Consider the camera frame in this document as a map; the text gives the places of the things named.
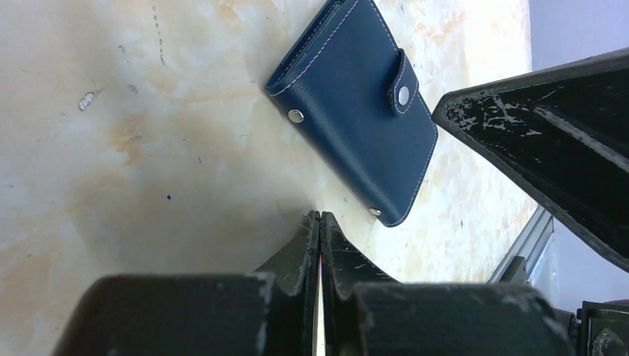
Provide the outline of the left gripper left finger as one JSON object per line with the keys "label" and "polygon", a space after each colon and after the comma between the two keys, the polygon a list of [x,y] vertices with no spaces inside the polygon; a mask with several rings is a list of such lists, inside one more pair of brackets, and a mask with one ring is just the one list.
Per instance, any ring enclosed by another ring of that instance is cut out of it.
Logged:
{"label": "left gripper left finger", "polygon": [[313,355],[320,214],[244,274],[118,274],[81,297],[55,355]]}

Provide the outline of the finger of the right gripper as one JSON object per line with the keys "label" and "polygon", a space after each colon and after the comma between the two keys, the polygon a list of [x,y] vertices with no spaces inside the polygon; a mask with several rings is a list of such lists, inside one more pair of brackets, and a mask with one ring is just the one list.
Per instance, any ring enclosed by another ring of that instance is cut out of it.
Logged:
{"label": "finger of the right gripper", "polygon": [[628,269],[628,50],[444,95],[433,122]]}

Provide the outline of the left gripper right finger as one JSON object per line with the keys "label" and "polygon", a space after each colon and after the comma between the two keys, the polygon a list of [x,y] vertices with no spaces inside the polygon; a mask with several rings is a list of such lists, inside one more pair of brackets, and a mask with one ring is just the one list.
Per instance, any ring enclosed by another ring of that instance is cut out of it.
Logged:
{"label": "left gripper right finger", "polygon": [[515,283],[402,283],[320,216],[328,355],[573,355],[542,294]]}

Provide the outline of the navy leather card holder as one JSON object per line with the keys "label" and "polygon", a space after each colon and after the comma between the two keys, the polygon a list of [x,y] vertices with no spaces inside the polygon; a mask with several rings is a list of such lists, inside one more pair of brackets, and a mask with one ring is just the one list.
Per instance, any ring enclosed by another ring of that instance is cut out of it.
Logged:
{"label": "navy leather card holder", "polygon": [[326,2],[265,89],[383,225],[407,218],[438,131],[373,1]]}

